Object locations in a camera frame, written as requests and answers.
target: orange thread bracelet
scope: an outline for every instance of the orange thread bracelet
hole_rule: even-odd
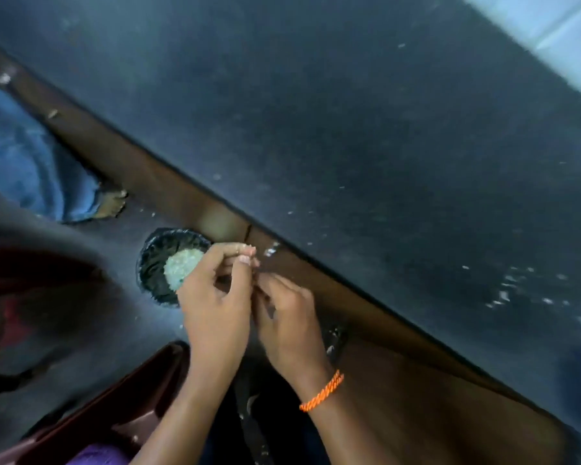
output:
[[[336,370],[336,373],[333,375],[333,378],[330,380],[329,383],[326,384],[325,388],[323,388],[318,395],[312,398],[307,403],[303,403],[299,406],[303,412],[308,413],[308,411],[313,410],[318,405],[320,405],[325,399],[331,395],[336,388],[342,383],[344,380],[344,374],[340,374],[340,370]]]

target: purple cloth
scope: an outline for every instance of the purple cloth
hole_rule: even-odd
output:
[[[118,447],[93,444],[73,457],[67,465],[129,465],[129,459]]]

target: blue fabric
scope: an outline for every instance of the blue fabric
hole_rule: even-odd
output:
[[[0,193],[57,222],[91,218],[99,182],[36,119],[0,90]]]

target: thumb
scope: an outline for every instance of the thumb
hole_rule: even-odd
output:
[[[252,292],[252,272],[250,266],[250,257],[239,255],[232,265],[232,281],[230,282],[230,291],[228,297],[235,303],[243,303],[249,307]]]

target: floor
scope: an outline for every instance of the floor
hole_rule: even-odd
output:
[[[164,226],[175,225],[132,197],[118,218],[62,226],[0,196],[1,235],[20,245],[93,262],[107,278],[104,283],[44,289],[15,299],[23,328],[0,349],[0,373],[19,373],[51,353],[66,357],[21,390],[0,394],[0,451],[48,411],[71,398],[82,404],[163,345],[186,340],[181,312],[155,305],[136,286],[142,243]],[[13,304],[13,297],[0,303]],[[258,352],[254,339],[250,352]],[[241,391],[241,396],[248,393]]]

